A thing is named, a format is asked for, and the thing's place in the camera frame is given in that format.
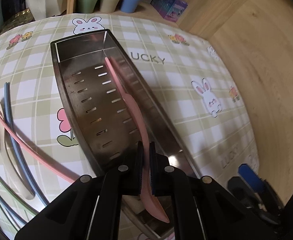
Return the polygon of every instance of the pink spatula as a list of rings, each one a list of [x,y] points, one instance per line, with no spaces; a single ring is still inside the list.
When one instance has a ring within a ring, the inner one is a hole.
[[[136,124],[142,138],[143,143],[143,171],[142,171],[142,188],[140,198],[145,207],[145,209],[155,218],[169,223],[169,218],[166,215],[163,207],[161,206],[159,200],[152,195],[151,185],[150,185],[150,146],[149,146],[149,136],[147,129],[144,124],[143,116],[141,114],[140,108],[138,107],[134,98],[125,92],[123,89],[118,76],[109,61],[109,59],[105,58],[106,67],[110,71],[111,76],[115,82],[115,86],[119,91],[123,101],[125,102],[129,112]]]

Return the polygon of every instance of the drain slot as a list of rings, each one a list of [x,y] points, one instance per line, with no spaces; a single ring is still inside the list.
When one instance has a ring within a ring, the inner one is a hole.
[[[126,119],[126,120],[123,121],[123,123],[130,122],[131,120],[132,120],[132,118]]]
[[[96,133],[96,136],[99,136],[99,135],[101,135],[102,133],[106,133],[106,132],[107,132],[107,129],[104,129],[104,130],[102,130],[101,132]]]
[[[87,101],[90,101],[92,98],[87,98],[87,99],[85,99],[85,100],[82,100],[81,101],[81,103],[85,103],[85,102],[87,102]]]
[[[106,93],[109,94],[109,93],[112,93],[112,92],[114,92],[114,91],[116,91],[115,88],[114,88],[114,89],[111,89],[111,90],[109,90],[109,91],[107,91]]]
[[[134,130],[128,132],[128,134],[133,134],[133,133],[136,132],[136,131],[137,131],[137,128],[135,128]]]
[[[117,152],[115,154],[113,154],[111,157],[110,157],[110,160],[113,160],[115,159],[116,157],[119,157],[120,156],[120,152]]]
[[[90,112],[93,112],[94,110],[96,110],[96,107],[94,107],[94,108],[91,108],[90,110],[88,110],[88,111],[85,111],[85,112],[88,114],[88,113],[90,113]]]
[[[84,91],[86,91],[86,90],[88,90],[88,89],[87,89],[87,88],[85,88],[85,89],[81,89],[81,90],[78,91],[78,93],[82,93],[82,92],[84,92]]]
[[[111,102],[115,103],[115,102],[120,101],[120,100],[121,100],[121,98],[117,98],[117,99],[112,100]]]
[[[76,85],[76,84],[79,84],[79,83],[82,83],[82,82],[84,82],[84,80],[82,79],[82,80],[80,80],[80,81],[77,81],[77,82],[75,82],[74,84]]]
[[[91,124],[94,124],[94,123],[100,122],[101,120],[102,120],[102,118],[100,117],[100,118],[98,118],[98,119],[92,121]]]
[[[103,148],[108,147],[111,143],[112,143],[112,141],[109,141],[109,142],[105,143],[104,145],[102,145],[102,147]]]
[[[122,109],[118,110],[117,113],[119,114],[119,113],[123,112],[124,110],[126,110],[126,108],[122,108]]]

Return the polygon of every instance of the bunny print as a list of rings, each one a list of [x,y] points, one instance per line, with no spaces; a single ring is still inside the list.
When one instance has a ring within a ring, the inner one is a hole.
[[[212,117],[217,117],[218,112],[222,111],[222,105],[217,96],[211,91],[211,85],[206,78],[202,79],[202,86],[197,81],[191,82],[195,91],[202,97],[202,101],[208,113]]]
[[[101,17],[93,17],[88,20],[88,22],[81,18],[73,19],[72,23],[76,25],[73,33],[76,35],[80,33],[104,30],[104,27],[98,23],[99,21],[101,21]]]

